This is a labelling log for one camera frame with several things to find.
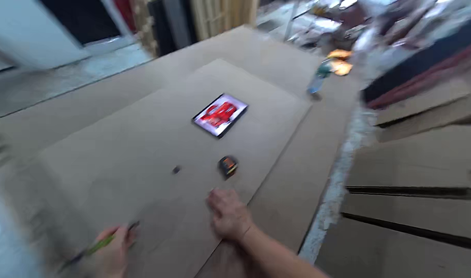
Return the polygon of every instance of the hand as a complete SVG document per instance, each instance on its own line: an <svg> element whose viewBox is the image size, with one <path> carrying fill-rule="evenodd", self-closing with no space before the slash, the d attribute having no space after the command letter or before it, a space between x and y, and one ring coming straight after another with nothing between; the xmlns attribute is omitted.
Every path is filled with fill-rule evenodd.
<svg viewBox="0 0 471 278"><path fill-rule="evenodd" d="M97 250L92 255L95 275L99 278L122 278L127 267L127 250L134 240L134 231L128 231L127 226L110 228L102 231L96 242L114 235L107 246Z"/></svg>
<svg viewBox="0 0 471 278"><path fill-rule="evenodd" d="M215 188L206 200L213 211L213 229L220 237L240 241L254 225L246 205L233 189Z"/></svg>

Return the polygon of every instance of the concrete floor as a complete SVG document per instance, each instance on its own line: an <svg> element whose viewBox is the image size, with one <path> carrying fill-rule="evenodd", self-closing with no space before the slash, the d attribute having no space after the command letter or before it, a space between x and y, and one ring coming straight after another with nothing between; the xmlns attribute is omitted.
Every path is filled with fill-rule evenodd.
<svg viewBox="0 0 471 278"><path fill-rule="evenodd" d="M144 64L152 57L139 44L59 68L0 76L0 117Z"/></svg>

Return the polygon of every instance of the black frame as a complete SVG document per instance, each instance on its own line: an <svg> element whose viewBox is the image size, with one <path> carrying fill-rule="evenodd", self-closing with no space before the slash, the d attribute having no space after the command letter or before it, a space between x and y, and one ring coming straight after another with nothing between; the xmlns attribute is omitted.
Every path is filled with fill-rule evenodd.
<svg viewBox="0 0 471 278"><path fill-rule="evenodd" d="M191 122L193 124L195 124L197 127L200 127L202 130L204 130L205 132L208 132L210 135L212 136L215 136L216 138L220 139L222 138L226 133L227 131L229 131L229 129L232 128L233 124L235 124L239 119L240 117L242 117L246 111L247 111L247 108L249 107L249 104L245 103L244 101L238 99L238 98L235 98L237 99L238 101L246 104L246 107L241 111L241 113L227 126L226 129L224 129L224 131L222 131L222 133L220 133L218 136L214 135L213 133L209 132L208 130L204 129L202 126L200 126L198 123L195 122L196 120L196 117L198 117L201 113L203 113L203 111L207 110L208 107L210 107L212 104L214 104L214 102L216 102L219 98L221 98L222 96L224 95L230 95L232 98L235 98L234 96L232 96L231 94L228 94L228 93L222 93L221 95L219 95L217 98L215 98L212 102L210 102L210 104L206 105L199 113L197 113L192 119L191 119Z"/></svg>

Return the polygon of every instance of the white wall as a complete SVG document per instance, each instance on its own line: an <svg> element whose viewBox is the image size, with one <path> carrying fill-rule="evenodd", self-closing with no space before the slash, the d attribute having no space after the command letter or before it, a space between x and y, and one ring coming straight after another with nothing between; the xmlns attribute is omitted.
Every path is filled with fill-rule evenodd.
<svg viewBox="0 0 471 278"><path fill-rule="evenodd" d="M0 51L34 69L89 56L38 0L0 0Z"/></svg>

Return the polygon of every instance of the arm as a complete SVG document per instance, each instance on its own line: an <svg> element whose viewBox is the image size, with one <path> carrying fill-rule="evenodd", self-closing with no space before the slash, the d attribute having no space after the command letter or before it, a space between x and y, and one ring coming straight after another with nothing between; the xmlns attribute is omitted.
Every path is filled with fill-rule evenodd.
<svg viewBox="0 0 471 278"><path fill-rule="evenodd" d="M234 190L214 189L207 202L214 213L215 232L223 238L238 242L270 277L328 278L325 273L258 229Z"/></svg>

